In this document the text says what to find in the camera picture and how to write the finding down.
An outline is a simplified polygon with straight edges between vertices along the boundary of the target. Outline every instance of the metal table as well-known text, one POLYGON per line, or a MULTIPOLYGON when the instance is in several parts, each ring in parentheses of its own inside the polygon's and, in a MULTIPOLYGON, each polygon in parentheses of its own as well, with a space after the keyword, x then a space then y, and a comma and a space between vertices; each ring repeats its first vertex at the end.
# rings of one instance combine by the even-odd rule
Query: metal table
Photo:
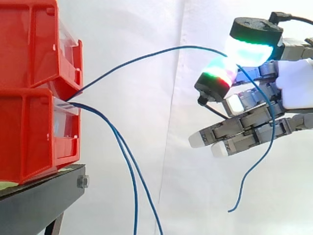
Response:
POLYGON ((0 190, 0 234, 58 235, 63 212, 80 198, 89 179, 85 165, 73 164, 50 177, 0 190))

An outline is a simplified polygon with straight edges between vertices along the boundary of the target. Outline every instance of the white fabric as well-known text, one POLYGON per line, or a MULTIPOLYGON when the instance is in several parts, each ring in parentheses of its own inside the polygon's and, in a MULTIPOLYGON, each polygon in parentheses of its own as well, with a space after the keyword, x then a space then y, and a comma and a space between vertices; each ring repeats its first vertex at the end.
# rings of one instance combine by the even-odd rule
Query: white fabric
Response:
MULTIPOLYGON (((84 43, 84 82, 135 57, 177 45, 223 50, 238 16, 271 10, 312 17, 307 0, 59 0, 65 23, 84 43)), ((312 28, 284 23, 288 37, 312 28)), ((76 101, 102 111, 125 136, 141 166, 166 235, 307 235, 313 233, 312 132, 274 143, 229 214, 243 174, 267 145, 233 157, 192 149, 188 137, 221 119, 197 104, 193 88, 214 54, 184 50, 137 62, 86 90, 76 101)), ((82 157, 90 188, 66 211, 61 234, 129 235, 133 190, 126 164, 104 122, 83 112, 82 157)), ((139 235, 158 234, 139 185, 139 235)))

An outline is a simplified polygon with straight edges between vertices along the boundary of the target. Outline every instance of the metal bolt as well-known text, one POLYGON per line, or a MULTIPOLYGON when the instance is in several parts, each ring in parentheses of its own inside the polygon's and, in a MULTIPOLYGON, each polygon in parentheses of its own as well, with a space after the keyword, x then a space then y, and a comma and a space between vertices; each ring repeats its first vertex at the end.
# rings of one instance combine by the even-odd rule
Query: metal bolt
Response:
POLYGON ((79 188, 88 188, 89 186, 89 176, 82 175, 77 179, 77 187, 79 188))

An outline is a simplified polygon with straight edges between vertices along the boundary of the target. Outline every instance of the blue cable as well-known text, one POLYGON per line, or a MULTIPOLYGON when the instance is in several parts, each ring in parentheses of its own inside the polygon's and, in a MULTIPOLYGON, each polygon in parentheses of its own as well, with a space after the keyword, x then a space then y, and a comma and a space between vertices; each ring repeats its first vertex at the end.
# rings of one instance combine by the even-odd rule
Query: blue cable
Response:
MULTIPOLYGON (((143 60, 143 59, 146 59, 146 58, 149 58, 149 57, 153 57, 153 56, 156 56, 156 55, 159 55, 159 54, 163 54, 163 53, 166 53, 166 52, 169 52, 169 51, 173 51, 173 50, 180 50, 180 49, 200 49, 200 50, 206 50, 206 51, 210 51, 210 52, 214 52, 214 53, 217 53, 219 55, 222 55, 224 57, 227 57, 226 54, 218 51, 218 50, 215 50, 215 49, 211 49, 211 48, 207 48, 207 47, 200 47, 200 46, 179 46, 179 47, 172 47, 172 48, 168 48, 168 49, 165 49, 165 50, 161 50, 161 51, 157 51, 157 52, 154 52, 154 53, 151 53, 151 54, 147 54, 147 55, 144 55, 144 56, 140 56, 138 58, 135 58, 133 60, 130 60, 128 62, 125 62, 113 69, 111 69, 110 71, 108 71, 107 73, 105 73, 104 75, 98 77, 97 79, 95 79, 94 81, 90 82, 89 84, 87 84, 86 86, 84 86, 82 89, 80 89, 78 92, 76 92, 73 96, 71 96, 69 99, 67 99, 66 101, 69 101, 71 100, 72 98, 74 98, 75 96, 77 96, 78 94, 80 94, 82 91, 84 91, 85 89, 91 87, 92 85, 94 85, 95 83, 97 83, 98 81, 100 81, 101 79, 103 79, 104 77, 110 75, 111 73, 113 73, 114 71, 124 67, 124 66, 127 66, 129 64, 132 64, 134 62, 137 62, 139 60, 143 60)), ((240 203, 240 200, 241 200, 241 196, 242 196, 242 192, 243 192, 243 187, 244 187, 244 183, 245 183, 245 180, 246 180, 246 177, 248 176, 248 174, 266 157, 266 155, 269 153, 270 149, 272 148, 272 145, 273 145, 273 142, 274 142, 274 139, 275 139, 275 111, 273 109, 273 106, 271 104, 271 102, 269 101, 269 99, 267 98, 267 96, 264 94, 264 92, 259 88, 259 86, 251 79, 251 77, 249 76, 249 74, 240 66, 240 65, 237 65, 238 68, 247 76, 247 78, 249 79, 249 81, 255 86, 255 88, 261 93, 261 95, 264 97, 267 105, 269 106, 269 109, 270 109, 270 115, 272 117, 272 125, 273 125, 273 130, 272 130, 272 136, 271 136, 271 140, 270 140, 270 144, 268 146, 268 149, 267 151, 265 152, 265 154, 244 174, 243 178, 242 178, 242 181, 241 181, 241 184, 240 184, 240 189, 239 189, 239 195, 238 195, 238 199, 237 199, 237 202, 234 206, 234 208, 228 210, 228 212, 233 212, 234 210, 237 209, 239 203, 240 203)))
MULTIPOLYGON (((96 109, 94 109, 94 108, 92 108, 92 107, 90 107, 90 106, 87 106, 87 105, 84 105, 84 104, 80 104, 80 103, 71 102, 70 104, 72 104, 72 105, 74 105, 74 106, 76 106, 76 107, 85 109, 85 110, 87 110, 87 111, 90 111, 90 112, 92 112, 92 113, 94 113, 94 114, 100 116, 100 117, 110 126, 110 128, 111 128, 112 131, 114 132, 115 138, 116 138, 116 140, 119 142, 119 146, 120 146, 120 149, 121 149, 121 151, 122 151, 122 153, 123 153, 123 155, 124 155, 124 158, 127 159, 127 162, 129 162, 129 160, 128 160, 126 154, 125 154, 124 147, 120 144, 120 140, 122 140, 124 146, 125 146, 126 149, 127 149, 127 152, 129 153, 129 155, 130 155, 130 157, 131 157, 131 160, 132 160, 133 164, 135 165, 135 168, 136 168, 136 170, 137 170, 137 172, 138 172, 138 175, 139 175, 139 177, 140 177, 140 180, 141 180, 141 182, 142 182, 142 184, 143 184, 143 187, 144 187, 144 189, 145 189, 145 191, 146 191, 146 194, 147 194, 147 197, 148 197, 150 206, 151 206, 152 211, 153 211, 153 213, 154 213, 154 215, 155 215, 155 218, 156 218, 156 222, 157 222, 157 225, 158 225, 158 229, 159 229, 159 231, 160 231, 160 235, 163 235, 163 230, 162 230, 161 222, 160 222, 160 219, 159 219, 159 217, 158 217, 156 208, 155 208, 155 206, 154 206, 154 204, 153 204, 153 201, 152 201, 152 198, 151 198, 149 189, 148 189, 148 187, 147 187, 147 184, 146 184, 146 182, 145 182, 145 180, 144 180, 144 178, 143 178, 143 176, 142 176, 142 174, 141 174, 141 171, 140 171, 140 168, 139 168, 139 166, 138 166, 138 163, 137 163, 136 159, 134 158, 134 156, 133 156, 131 150, 129 149, 129 147, 128 147, 126 141, 124 140, 123 136, 122 136, 122 135, 120 134, 120 132, 115 128, 115 126, 114 126, 100 111, 98 111, 98 110, 96 110, 96 109)), ((138 216, 138 202, 135 203, 135 214, 136 214, 135 218, 137 219, 137 216, 138 216)))
POLYGON ((92 107, 89 107, 87 105, 84 105, 84 104, 80 104, 80 103, 71 103, 72 105, 78 107, 78 108, 81 108, 81 109, 85 109, 87 111, 90 111, 98 116, 100 116, 105 122, 107 122, 107 124, 110 126, 110 128, 112 129, 114 135, 115 135, 115 138, 118 142, 118 145, 122 151, 122 154, 125 158, 125 161, 127 163, 127 166, 128 166, 128 169, 130 171, 130 174, 131 174, 131 177, 132 177, 132 182, 133 182, 133 188, 134 188, 134 235, 137 234, 137 227, 138 227, 138 192, 137 192, 137 185, 136 185, 136 178, 135 178, 135 175, 134 175, 134 170, 132 168, 132 165, 131 165, 131 162, 129 161, 126 153, 125 153, 125 150, 123 148, 123 145, 121 143, 121 140, 119 138, 119 133, 118 131, 116 130, 116 128, 109 122, 109 120, 101 113, 99 112, 98 110, 92 108, 92 107))

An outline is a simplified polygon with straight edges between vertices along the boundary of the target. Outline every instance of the cylindrical sensor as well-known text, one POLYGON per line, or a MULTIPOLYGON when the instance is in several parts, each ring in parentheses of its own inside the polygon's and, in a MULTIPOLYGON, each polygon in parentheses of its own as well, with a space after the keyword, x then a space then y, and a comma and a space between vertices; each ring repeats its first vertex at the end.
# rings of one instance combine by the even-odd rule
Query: cylindrical sensor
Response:
POLYGON ((226 41, 226 54, 238 65, 258 67, 278 49, 283 29, 264 19, 239 17, 226 41))
POLYGON ((195 88, 201 97, 221 102, 236 79, 237 71, 237 66, 231 59, 219 56, 202 71, 195 88))

